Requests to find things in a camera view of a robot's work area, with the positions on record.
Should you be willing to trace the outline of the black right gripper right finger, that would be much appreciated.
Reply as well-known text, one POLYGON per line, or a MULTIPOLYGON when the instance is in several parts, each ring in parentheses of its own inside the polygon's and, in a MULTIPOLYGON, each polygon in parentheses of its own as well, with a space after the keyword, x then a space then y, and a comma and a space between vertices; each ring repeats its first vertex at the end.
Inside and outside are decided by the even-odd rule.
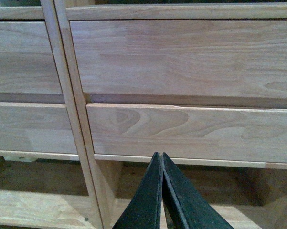
POLYGON ((231 229, 166 154, 162 154, 162 198, 176 229, 231 229))

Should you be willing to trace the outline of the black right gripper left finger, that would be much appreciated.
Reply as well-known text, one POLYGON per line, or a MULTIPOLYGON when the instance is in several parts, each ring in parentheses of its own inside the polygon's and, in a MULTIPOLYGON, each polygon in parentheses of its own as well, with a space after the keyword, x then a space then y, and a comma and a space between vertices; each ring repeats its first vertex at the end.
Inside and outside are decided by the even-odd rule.
POLYGON ((155 152, 131 202, 114 229, 159 229, 162 200, 162 162, 155 152))

